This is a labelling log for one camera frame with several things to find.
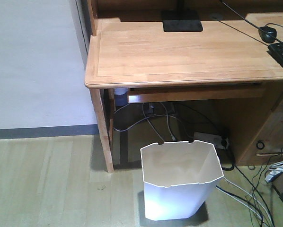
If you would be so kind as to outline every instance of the white wall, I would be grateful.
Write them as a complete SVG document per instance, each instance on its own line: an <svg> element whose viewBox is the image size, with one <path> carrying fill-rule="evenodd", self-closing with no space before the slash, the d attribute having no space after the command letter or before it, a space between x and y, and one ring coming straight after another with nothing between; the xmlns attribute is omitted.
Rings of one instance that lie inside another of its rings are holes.
<svg viewBox="0 0 283 227"><path fill-rule="evenodd" d="M70 5L0 0L0 129L97 123Z"/></svg>

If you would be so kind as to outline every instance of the black monitor base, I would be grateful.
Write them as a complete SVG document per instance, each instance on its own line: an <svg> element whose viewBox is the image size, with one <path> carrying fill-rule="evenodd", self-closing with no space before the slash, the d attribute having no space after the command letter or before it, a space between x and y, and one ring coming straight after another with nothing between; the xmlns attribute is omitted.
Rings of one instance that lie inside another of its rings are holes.
<svg viewBox="0 0 283 227"><path fill-rule="evenodd" d="M165 32L201 32L202 23L195 10L178 12L175 10L162 11L162 24Z"/></svg>

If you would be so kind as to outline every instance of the monitor stand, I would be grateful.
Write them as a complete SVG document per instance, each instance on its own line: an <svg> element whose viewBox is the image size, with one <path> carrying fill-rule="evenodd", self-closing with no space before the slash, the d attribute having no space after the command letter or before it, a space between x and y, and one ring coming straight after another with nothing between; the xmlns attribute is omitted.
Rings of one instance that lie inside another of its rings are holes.
<svg viewBox="0 0 283 227"><path fill-rule="evenodd" d="M202 23L195 10L185 10L185 0L177 0L176 10L161 12L165 32L201 32Z"/></svg>

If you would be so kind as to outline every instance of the gray baseboard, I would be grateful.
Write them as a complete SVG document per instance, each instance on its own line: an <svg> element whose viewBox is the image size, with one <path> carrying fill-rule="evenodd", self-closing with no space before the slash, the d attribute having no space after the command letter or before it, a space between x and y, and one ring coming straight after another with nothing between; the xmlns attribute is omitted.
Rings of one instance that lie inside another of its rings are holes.
<svg viewBox="0 0 283 227"><path fill-rule="evenodd" d="M97 124L42 128L0 129L1 139L21 139L53 136L97 135Z"/></svg>

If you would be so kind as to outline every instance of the white trash can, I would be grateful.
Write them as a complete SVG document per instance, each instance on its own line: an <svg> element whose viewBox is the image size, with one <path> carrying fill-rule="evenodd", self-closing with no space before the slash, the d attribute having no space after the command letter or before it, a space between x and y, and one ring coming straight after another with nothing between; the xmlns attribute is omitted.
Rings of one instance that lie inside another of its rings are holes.
<svg viewBox="0 0 283 227"><path fill-rule="evenodd" d="M199 140L150 144L141 160L150 220L189 218L223 177L214 145Z"/></svg>

